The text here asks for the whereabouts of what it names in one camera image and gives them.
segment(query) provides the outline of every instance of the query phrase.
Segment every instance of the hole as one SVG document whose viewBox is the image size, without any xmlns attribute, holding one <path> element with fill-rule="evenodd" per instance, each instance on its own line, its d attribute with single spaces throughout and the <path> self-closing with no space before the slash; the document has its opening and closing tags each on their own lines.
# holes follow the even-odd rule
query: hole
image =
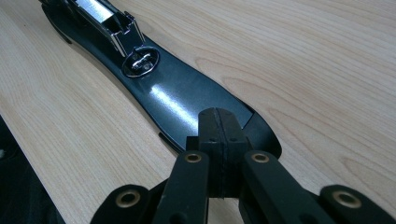
<svg viewBox="0 0 396 224">
<path fill-rule="evenodd" d="M 171 224 L 185 224 L 187 223 L 187 216 L 184 213 L 174 213 L 170 218 Z"/>
<path fill-rule="evenodd" d="M 303 222 L 304 224 L 318 224 L 317 219 L 308 214 L 300 215 L 300 221 Z"/>
<path fill-rule="evenodd" d="M 116 205 L 120 208 L 132 207 L 140 201 L 140 194 L 137 190 L 127 189 L 116 198 Z"/>
<path fill-rule="evenodd" d="M 189 154 L 185 159 L 187 162 L 198 162 L 202 159 L 202 157 L 198 154 Z"/>
<path fill-rule="evenodd" d="M 348 208 L 360 208 L 361 207 L 361 200 L 355 197 L 353 194 L 338 190 L 332 193 L 332 197 L 335 199 L 336 202 L 340 203 L 341 205 L 348 207 Z"/>
<path fill-rule="evenodd" d="M 268 162 L 270 160 L 267 156 L 261 153 L 253 154 L 251 156 L 251 159 L 253 159 L 256 162 Z"/>
</svg>

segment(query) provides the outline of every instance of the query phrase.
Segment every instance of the light wood surface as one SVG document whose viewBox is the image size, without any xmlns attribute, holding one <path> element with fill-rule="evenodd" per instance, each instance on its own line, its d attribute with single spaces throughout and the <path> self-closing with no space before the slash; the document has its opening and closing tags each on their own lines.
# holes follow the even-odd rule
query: light wood surface
<svg viewBox="0 0 396 224">
<path fill-rule="evenodd" d="M 396 217 L 396 3 L 113 0 L 143 33 L 256 109 L 315 193 L 357 189 Z M 67 223 L 175 161 L 155 125 L 38 1 L 0 1 L 0 113 Z M 241 223 L 212 200 L 210 223 Z"/>
</svg>

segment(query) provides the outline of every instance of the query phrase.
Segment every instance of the wood grain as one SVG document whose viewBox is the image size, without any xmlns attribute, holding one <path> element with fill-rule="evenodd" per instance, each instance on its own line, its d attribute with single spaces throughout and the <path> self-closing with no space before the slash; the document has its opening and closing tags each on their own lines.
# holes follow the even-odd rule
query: wood grain
<svg viewBox="0 0 396 224">
<path fill-rule="evenodd" d="M 112 3 L 256 109 L 303 187 L 344 184 L 396 217 L 395 2 Z M 1 1 L 0 27 L 0 113 L 67 223 L 88 223 L 114 188 L 169 176 L 155 125 L 37 1 Z M 210 223 L 242 222 L 235 200 L 210 205 Z"/>
</svg>

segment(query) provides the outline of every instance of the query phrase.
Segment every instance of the metal ring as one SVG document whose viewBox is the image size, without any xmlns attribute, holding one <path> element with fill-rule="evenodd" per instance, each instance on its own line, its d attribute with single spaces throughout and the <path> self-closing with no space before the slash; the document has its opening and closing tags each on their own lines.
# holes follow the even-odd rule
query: metal ring
<svg viewBox="0 0 396 224">
<path fill-rule="evenodd" d="M 348 208 L 360 208 L 361 200 L 359 200 L 355 195 L 346 192 L 344 190 L 337 190 L 332 193 L 332 197 L 336 202 Z"/>
<path fill-rule="evenodd" d="M 131 200 L 126 200 L 125 196 L 133 196 Z M 120 193 L 116 199 L 116 205 L 120 208 L 132 207 L 140 201 L 140 193 L 135 189 L 127 189 Z"/>
<path fill-rule="evenodd" d="M 251 159 L 253 159 L 256 162 L 261 162 L 261 163 L 265 163 L 270 160 L 269 157 L 267 157 L 266 155 L 261 154 L 261 153 L 255 153 L 255 154 L 251 155 Z"/>
<path fill-rule="evenodd" d="M 202 159 L 201 155 L 198 154 L 188 154 L 184 158 L 187 162 L 198 162 Z"/>
</svg>

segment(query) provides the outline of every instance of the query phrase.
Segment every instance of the glossy black surface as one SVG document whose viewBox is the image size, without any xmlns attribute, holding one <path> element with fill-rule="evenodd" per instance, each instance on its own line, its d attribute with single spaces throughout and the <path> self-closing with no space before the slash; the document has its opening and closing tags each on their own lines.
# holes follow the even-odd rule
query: glossy black surface
<svg viewBox="0 0 396 224">
<path fill-rule="evenodd" d="M 154 47 L 161 54 L 157 67 L 148 75 L 130 78 L 121 71 L 124 58 L 94 27 L 75 25 L 59 7 L 43 5 L 43 9 L 67 42 L 79 43 L 120 80 L 178 152 L 185 150 L 187 136 L 198 135 L 198 114 L 217 107 L 234 113 L 241 127 L 248 127 L 247 136 L 253 148 L 280 156 L 280 144 L 262 117 L 150 39 L 146 38 L 145 46 Z"/>
</svg>

